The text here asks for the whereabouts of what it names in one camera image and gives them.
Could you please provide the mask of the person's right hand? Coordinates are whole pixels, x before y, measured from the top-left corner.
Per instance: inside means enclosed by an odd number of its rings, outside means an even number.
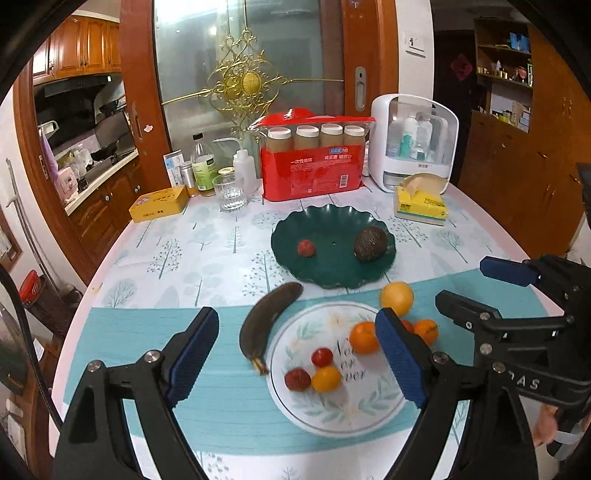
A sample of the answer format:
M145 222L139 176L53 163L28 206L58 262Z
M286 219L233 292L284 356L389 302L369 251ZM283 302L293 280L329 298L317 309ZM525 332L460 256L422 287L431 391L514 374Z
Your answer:
M532 428L532 439L535 447L548 445L554 441L558 432L557 410L558 408L552 405L541 405L538 419Z

